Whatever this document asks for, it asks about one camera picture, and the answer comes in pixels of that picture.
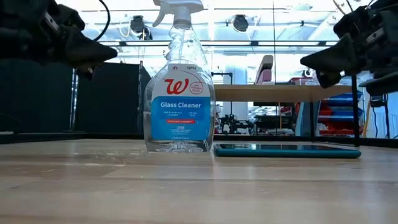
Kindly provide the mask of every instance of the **black partition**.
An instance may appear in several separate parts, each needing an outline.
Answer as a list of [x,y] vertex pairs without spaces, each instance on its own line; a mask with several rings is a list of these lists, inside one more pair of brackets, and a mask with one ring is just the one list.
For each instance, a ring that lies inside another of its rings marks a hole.
[[60,133],[69,130],[72,68],[0,60],[0,131]]
[[75,131],[142,132],[142,94],[150,80],[142,65],[106,63],[93,81],[79,79]]

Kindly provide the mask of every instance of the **wood grain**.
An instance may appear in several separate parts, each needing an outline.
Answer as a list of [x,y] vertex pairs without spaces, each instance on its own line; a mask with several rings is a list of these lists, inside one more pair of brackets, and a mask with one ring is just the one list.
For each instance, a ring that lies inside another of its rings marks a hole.
[[278,159],[145,155],[143,147],[90,139],[0,145],[0,223],[398,221],[394,149]]
[[350,86],[327,89],[311,85],[215,85],[217,101],[234,102],[312,102],[351,92]]

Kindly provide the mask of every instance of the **walgreens logo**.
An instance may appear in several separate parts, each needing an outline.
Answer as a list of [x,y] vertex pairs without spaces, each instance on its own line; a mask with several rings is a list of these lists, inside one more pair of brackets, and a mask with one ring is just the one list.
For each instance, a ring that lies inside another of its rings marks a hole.
[[189,79],[185,79],[184,80],[184,84],[182,84],[182,81],[177,81],[174,82],[174,79],[172,78],[168,78],[166,80],[164,80],[164,82],[169,83],[169,85],[167,85],[167,94],[176,94],[179,95],[181,93],[183,93],[189,85]]

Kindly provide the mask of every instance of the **spray bottle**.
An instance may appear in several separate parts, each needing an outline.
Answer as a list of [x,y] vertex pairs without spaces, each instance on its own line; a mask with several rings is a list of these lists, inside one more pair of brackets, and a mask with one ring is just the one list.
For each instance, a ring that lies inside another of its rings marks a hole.
[[205,53],[192,29],[200,0],[154,0],[160,6],[154,27],[174,15],[167,64],[147,84],[144,137],[149,152],[205,152],[215,128],[215,90]]

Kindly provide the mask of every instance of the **spray nozzle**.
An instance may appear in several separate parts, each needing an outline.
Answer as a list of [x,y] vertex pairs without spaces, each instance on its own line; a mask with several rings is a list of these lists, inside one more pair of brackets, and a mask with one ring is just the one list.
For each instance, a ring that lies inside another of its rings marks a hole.
[[203,10],[203,4],[200,0],[154,0],[154,3],[156,6],[160,6],[160,11],[153,27],[157,27],[166,14],[173,14],[174,21],[191,22],[191,14]]

